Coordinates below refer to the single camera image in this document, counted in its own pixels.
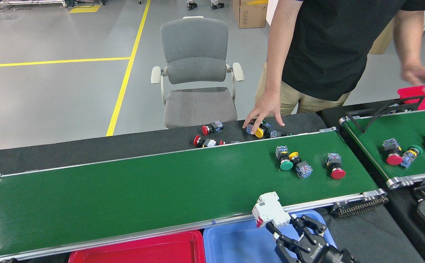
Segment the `person's left hand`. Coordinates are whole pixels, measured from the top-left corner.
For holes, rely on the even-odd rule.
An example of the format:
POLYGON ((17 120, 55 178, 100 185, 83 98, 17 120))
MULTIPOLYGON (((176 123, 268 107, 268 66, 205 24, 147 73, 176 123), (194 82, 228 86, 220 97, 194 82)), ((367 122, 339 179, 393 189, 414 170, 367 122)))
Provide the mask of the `person's left hand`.
POLYGON ((423 85, 423 92, 425 93, 425 66, 405 65, 402 67, 401 77, 412 85, 423 85))

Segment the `person's right hand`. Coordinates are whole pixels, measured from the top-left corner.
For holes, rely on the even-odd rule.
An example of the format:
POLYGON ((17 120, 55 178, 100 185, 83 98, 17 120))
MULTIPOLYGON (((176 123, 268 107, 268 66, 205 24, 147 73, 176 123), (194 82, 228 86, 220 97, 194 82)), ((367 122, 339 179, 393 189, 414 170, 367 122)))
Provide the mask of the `person's right hand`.
POLYGON ((278 91, 265 91, 255 103, 254 108, 247 115, 242 128, 246 128, 252 119, 256 119, 256 124, 252 127, 252 133, 255 133, 259 123, 269 115, 274 115, 278 125, 285 126, 280 112, 280 94, 278 91))

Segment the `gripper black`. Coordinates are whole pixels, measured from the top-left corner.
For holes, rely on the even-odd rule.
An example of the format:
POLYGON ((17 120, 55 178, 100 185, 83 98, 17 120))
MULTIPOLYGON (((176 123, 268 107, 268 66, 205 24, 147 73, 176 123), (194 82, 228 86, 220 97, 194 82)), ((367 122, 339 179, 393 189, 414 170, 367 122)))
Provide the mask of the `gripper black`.
POLYGON ((300 237, 304 236, 310 242, 303 242, 302 247, 296 247, 297 240, 283 235, 274 223, 266 223, 266 229, 271 232, 276 242, 275 252, 283 263, 359 263, 347 249, 338 250, 325 241, 318 243, 316 236, 323 236, 326 225, 312 217, 291 214, 290 223, 300 237), (289 251, 295 252, 297 258, 292 258, 289 251))

